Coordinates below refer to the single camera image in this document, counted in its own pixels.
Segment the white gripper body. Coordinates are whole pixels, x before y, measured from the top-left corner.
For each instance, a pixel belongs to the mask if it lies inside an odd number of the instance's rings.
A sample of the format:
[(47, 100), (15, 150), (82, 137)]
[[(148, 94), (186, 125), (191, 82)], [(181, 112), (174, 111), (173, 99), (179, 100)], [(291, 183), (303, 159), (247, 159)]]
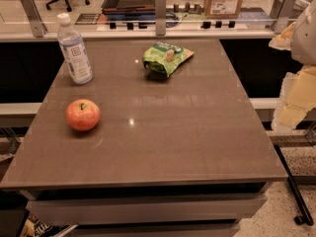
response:
[(296, 21), (291, 39), (291, 56), (302, 64), (316, 65), (316, 0)]

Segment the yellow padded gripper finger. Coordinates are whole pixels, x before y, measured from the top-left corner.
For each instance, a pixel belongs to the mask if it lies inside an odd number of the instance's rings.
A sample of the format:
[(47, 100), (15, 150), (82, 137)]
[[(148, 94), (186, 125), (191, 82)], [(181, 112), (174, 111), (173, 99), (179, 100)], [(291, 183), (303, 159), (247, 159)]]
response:
[(269, 42), (269, 47), (277, 50), (291, 51), (291, 40), (295, 25), (295, 22), (291, 23), (279, 35), (272, 38)]
[(290, 132), (316, 107), (316, 67), (303, 65), (296, 73), (287, 72), (282, 80), (274, 111), (272, 129)]

